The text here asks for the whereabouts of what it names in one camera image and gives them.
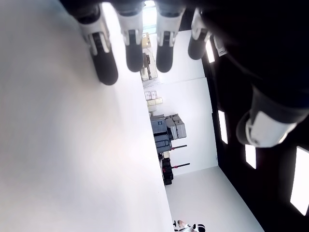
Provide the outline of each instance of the robotic hand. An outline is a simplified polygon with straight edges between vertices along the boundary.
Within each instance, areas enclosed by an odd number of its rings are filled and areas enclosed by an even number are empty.
[[[103,0],[60,1],[82,29],[99,80],[113,85],[118,72],[101,8]],[[139,72],[143,63],[143,2],[110,1],[118,14],[127,66],[132,72]],[[157,68],[163,73],[171,69],[182,15],[186,7],[195,8],[189,56],[202,58],[212,33],[221,37],[229,58],[249,76],[253,85],[252,107],[238,124],[238,140],[256,147],[275,146],[309,114],[309,71],[307,59],[303,58],[304,51],[308,51],[303,30],[307,25],[301,18],[307,13],[301,4],[301,1],[278,6],[275,1],[265,5],[263,1],[253,4],[242,0],[157,0]],[[287,21],[292,27],[289,33],[284,33]],[[288,43],[291,40],[295,42],[292,45]],[[302,44],[302,49],[298,49],[297,43]]]

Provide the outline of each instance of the white wall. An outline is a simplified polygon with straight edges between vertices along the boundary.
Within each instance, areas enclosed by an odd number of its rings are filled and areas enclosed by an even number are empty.
[[[187,137],[172,141],[173,146],[188,147],[170,151],[171,164],[191,163],[174,169],[174,175],[189,173],[218,165],[215,144],[211,99],[201,60],[188,56],[191,31],[178,33],[174,47],[174,61],[167,73],[158,72],[162,84],[145,88],[157,91],[163,104],[157,105],[154,115],[179,114],[185,123]],[[156,56],[156,35],[151,35],[151,45]]]
[[[0,231],[173,231],[120,31],[111,87],[58,0],[1,1],[0,31]]]
[[[207,232],[263,231],[219,167],[176,176],[166,192],[173,220],[204,224]]]

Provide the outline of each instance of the black ceiling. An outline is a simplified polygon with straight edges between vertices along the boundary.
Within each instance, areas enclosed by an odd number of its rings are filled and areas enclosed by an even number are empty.
[[[265,231],[309,231],[309,212],[303,216],[291,203],[296,147],[309,148],[309,118],[273,148],[256,150],[256,170],[247,164],[236,126],[251,106],[252,87],[246,76],[225,57],[209,64],[203,57],[211,95],[219,166]],[[221,141],[218,109],[225,112],[228,144]]]

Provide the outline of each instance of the rectangular ceiling light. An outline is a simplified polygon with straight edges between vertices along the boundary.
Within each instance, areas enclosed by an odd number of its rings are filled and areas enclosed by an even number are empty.
[[[213,55],[213,51],[212,51],[211,41],[210,40],[207,40],[207,42],[206,42],[206,52],[207,52],[209,63],[214,62],[214,55]]]
[[[250,164],[254,169],[256,169],[256,153],[255,146],[245,145],[246,150],[246,161]]]
[[[220,130],[221,130],[221,139],[223,142],[227,144],[227,132],[226,132],[226,124],[225,124],[225,115],[224,112],[218,110],[219,114],[219,123],[220,123]]]
[[[309,205],[309,152],[297,147],[291,203],[306,215]]]

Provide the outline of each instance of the gray machine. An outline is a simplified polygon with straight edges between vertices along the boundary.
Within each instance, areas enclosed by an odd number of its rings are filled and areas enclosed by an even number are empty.
[[[181,118],[177,115],[168,117],[151,117],[151,126],[154,133],[155,146],[158,153],[171,151],[171,141],[187,137],[185,126]]]

